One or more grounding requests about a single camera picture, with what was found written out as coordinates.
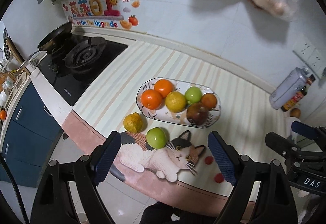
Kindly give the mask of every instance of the cable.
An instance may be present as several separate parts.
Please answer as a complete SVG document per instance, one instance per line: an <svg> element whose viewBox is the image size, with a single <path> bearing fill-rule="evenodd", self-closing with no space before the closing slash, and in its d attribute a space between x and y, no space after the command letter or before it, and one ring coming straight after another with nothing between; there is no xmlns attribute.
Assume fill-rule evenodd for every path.
<svg viewBox="0 0 326 224"><path fill-rule="evenodd" d="M21 212L22 212L22 217L24 218L25 223L29 224L29 220L28 220L28 217L27 217L27 214L26 214L24 204L22 202L22 197L20 195L18 185L16 184L16 181L15 181L13 175L11 174L11 171L9 170L9 167L8 167L6 161L2 157L1 152L0 152L0 164L2 164L4 170L6 171L7 175L9 176L12 187L14 188L14 191L15 191L15 194L16 194L16 197L17 197L17 200L18 200L18 204L19 204L19 207L20 207Z"/></svg>

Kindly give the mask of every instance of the electrical outlet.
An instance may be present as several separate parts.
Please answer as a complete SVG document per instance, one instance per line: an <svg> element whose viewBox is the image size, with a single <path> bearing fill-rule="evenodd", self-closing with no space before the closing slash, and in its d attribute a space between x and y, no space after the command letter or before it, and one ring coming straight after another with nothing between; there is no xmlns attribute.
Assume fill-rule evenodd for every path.
<svg viewBox="0 0 326 224"><path fill-rule="evenodd" d="M293 45L293 52L306 62L315 50L315 46L303 35L300 34Z"/></svg>
<svg viewBox="0 0 326 224"><path fill-rule="evenodd" d="M319 73L320 69L324 69L326 66L324 57L317 49L314 50L306 63L315 73Z"/></svg>

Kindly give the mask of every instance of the yellow lemon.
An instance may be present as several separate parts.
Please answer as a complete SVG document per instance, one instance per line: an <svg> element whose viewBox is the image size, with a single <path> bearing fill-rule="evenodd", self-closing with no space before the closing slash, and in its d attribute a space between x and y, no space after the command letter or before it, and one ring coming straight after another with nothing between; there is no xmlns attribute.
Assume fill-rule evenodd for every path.
<svg viewBox="0 0 326 224"><path fill-rule="evenodd" d="M143 121L138 113L133 113L124 118L123 126L129 132L138 133L142 130Z"/></svg>
<svg viewBox="0 0 326 224"><path fill-rule="evenodd" d="M181 112L186 104L185 96L177 91L170 92L165 99L166 107L173 113Z"/></svg>

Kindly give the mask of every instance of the bottle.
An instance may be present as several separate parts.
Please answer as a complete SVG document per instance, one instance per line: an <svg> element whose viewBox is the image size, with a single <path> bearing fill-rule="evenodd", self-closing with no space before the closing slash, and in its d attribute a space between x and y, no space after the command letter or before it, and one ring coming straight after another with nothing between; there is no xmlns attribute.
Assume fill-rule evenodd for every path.
<svg viewBox="0 0 326 224"><path fill-rule="evenodd" d="M291 109L293 106L295 106L303 97L305 97L308 93L309 87L312 85L312 83L316 80L314 75L312 74L307 79L307 85L305 85L299 92L296 92L295 96L293 96L289 101L287 101L282 107L282 111L286 112L287 110Z"/></svg>
<svg viewBox="0 0 326 224"><path fill-rule="evenodd" d="M274 109L279 109L288 100L290 100L296 92L300 91L307 82L307 68L295 68L286 77L286 79L277 87L277 89L269 97L269 102Z"/></svg>

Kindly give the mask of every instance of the orange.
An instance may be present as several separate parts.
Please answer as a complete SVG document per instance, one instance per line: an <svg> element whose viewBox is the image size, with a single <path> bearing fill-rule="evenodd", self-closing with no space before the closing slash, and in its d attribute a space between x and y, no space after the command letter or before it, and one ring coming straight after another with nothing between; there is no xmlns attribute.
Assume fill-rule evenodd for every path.
<svg viewBox="0 0 326 224"><path fill-rule="evenodd" d="M0 112L0 119L5 120L7 117L7 112L5 110L1 110Z"/></svg>
<svg viewBox="0 0 326 224"><path fill-rule="evenodd" d="M214 94L204 94L200 101L208 110L214 109L217 105L217 99Z"/></svg>
<svg viewBox="0 0 326 224"><path fill-rule="evenodd" d="M153 89L146 90L141 95L141 103L144 107L155 110L160 107L162 104L163 98L162 95Z"/></svg>
<svg viewBox="0 0 326 224"><path fill-rule="evenodd" d="M301 115L301 111L299 108L293 108L290 112L290 116L296 117L296 118L300 118Z"/></svg>
<svg viewBox="0 0 326 224"><path fill-rule="evenodd" d="M154 85L154 90L158 91L163 96L163 98L166 98L167 95L173 91L173 89L173 84L170 81L164 79L157 81Z"/></svg>

